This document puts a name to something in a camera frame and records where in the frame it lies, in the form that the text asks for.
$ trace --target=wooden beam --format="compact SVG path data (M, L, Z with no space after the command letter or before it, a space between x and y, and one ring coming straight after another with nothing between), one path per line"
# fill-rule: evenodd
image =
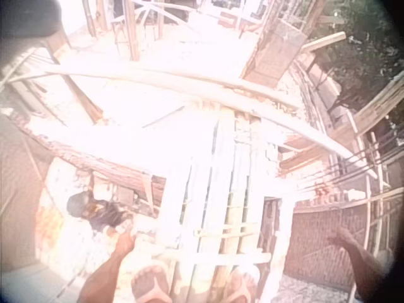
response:
M136 15L134 14L134 3L132 0L122 0L124 6L124 16L126 24L126 32L128 33L129 50L131 52L131 60L139 61L139 45L136 34Z
M196 125L203 129L194 137L190 146L194 146L194 161L191 167L191 175L187 186L187 201L182 221L182 235L179 248L186 254L195 254L198 251L199 239L194 236L194 230L200 229L205 211L205 199L209 186L209 175L211 170L213 135L217 124L217 116L209 106L204 105L193 119ZM176 303L187 301L191 287L194 271L193 259L188 262L185 259L179 260L174 275L172 286L172 298Z
M235 123L236 133L245 133L249 131L249 121L243 114L236 114ZM244 200L246 197L247 177L249 174L250 146L242 143L236 143L234 153L234 170L230 186L229 208L227 210L226 224L233 225L228 229L228 233L239 233L242 225L242 214L244 210ZM236 254L239 246L239 238L233 237L226 239L223 248L220 251L224 254ZM216 270L215 277L211 286L209 302L219 302L222 299L223 289L227 279L233 270L233 266L219 267Z
M210 187L203 222L203 228L212 234L223 232L223 224L225 223L234 165L234 126L233 110L222 108L215 138ZM221 238L217 237L201 238L198 252L218 254L221 242ZM188 302L208 302L215 268L215 265L195 267Z
M345 40L347 38L345 32L334 33L332 35L317 39L313 42L304 44L300 52L312 52L316 49L320 49L324 46L333 44L338 41Z

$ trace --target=wooden plank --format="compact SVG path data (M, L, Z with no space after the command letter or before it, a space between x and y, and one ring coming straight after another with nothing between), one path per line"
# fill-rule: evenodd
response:
M249 133L249 121L242 114L236 114L236 132L243 135ZM228 233L238 233L242 227L242 214L244 210L244 199L247 189L247 176L249 174L250 146L243 143L236 143L234 153L234 170L232 184L230 187L229 208L227 210L226 224L235 225L228 229ZM220 251L223 254L236 254L239 246L239 238L227 239ZM219 302L223 295L223 288L227 278L233 270L233 266L218 267L215 273L213 284L210 290L209 302Z
M187 204L179 243L179 248L186 254L195 254L198 251L199 239L194 236L194 230L200 229L202 226L217 116L206 105L194 120L200 128L195 132L195 141L190 144L194 147L194 160L187 187ZM186 259L180 259L180 263L177 264L171 291L171 297L176 303L185 303L187 300L194 265L197 264L194 261L194 259L190 259L188 262Z
M338 41L345 40L347 38L347 35L345 32L339 32L339 33L334 33L329 36L325 36L323 38L317 39L315 41L312 41L310 43L304 44L300 50L300 52L312 52L316 49L320 49L324 46L333 44Z
M222 108L215 138L210 188L203 222L203 228L212 233L221 232L225 223L234 164L234 125L234 112L231 109ZM220 238L202 238L199 241L198 252L219 253L221 241ZM215 267L215 265L195 267L188 302L208 302Z
M394 109L402 100L404 93L404 71L396 75L362 110L354 115L355 124L358 128L358 135L363 135L375 126L381 119ZM354 139L355 133L349 124L343 124L335 129L330 137L348 146ZM304 167L324 155L324 149L312 145L296 156L283 161L280 164L285 173L295 171Z
M374 135L373 132L371 132L371 138L372 138L372 143L373 143L373 149L374 149L374 162L376 165L376 172L377 172L377 179L378 179L378 184L379 184L379 194L383 194L384 188L383 188L383 168L381 164L381 158L380 158L380 153L379 153L379 143L376 141L376 136ZM383 205L383 198L380 198L380 200L377 202L376 205L376 216L380 217L383 215L384 211L384 205ZM376 227L376 234L375 234L375 240L374 240L374 250L373 250L373 256L377 256L379 253L379 248L380 248L380 240L381 240L381 232L383 229L383 220L380 219L377 223Z
M255 118L251 121L250 171L247 186L247 208L244 210L244 221L255 223L255 225L246 227L243 231L258 232L258 234L241 239L239 244L240 253L248 253L257 249L264 208L265 161L263 127L261 120Z
M132 0L123 0L123 6L131 60L139 61L140 53L138 39L136 36L136 16L134 13L134 3Z

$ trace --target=tree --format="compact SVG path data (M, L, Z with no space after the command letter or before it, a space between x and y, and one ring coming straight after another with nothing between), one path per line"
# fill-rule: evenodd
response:
M331 58L333 77L342 86L337 104L360 110L403 70L403 44L384 8L375 0L335 1L324 13L341 16L345 24L320 26L312 37L345 31L347 39L319 49L318 54ZM325 70L331 67L329 62L319 63ZM396 124L404 122L398 113L392 112L390 117Z

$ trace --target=person's leg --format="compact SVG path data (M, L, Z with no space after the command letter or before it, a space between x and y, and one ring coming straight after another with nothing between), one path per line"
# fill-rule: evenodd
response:
M132 279L132 293L136 303L172 303L169 297L166 265L153 260Z
M254 303L259 270L254 265L238 266L227 280L222 303Z

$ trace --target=human arm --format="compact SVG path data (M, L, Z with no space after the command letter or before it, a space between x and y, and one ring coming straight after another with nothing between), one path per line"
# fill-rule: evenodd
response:
M81 289L79 303L112 303L122 260L133 250L134 239L129 233L119 236L111 257L94 271Z

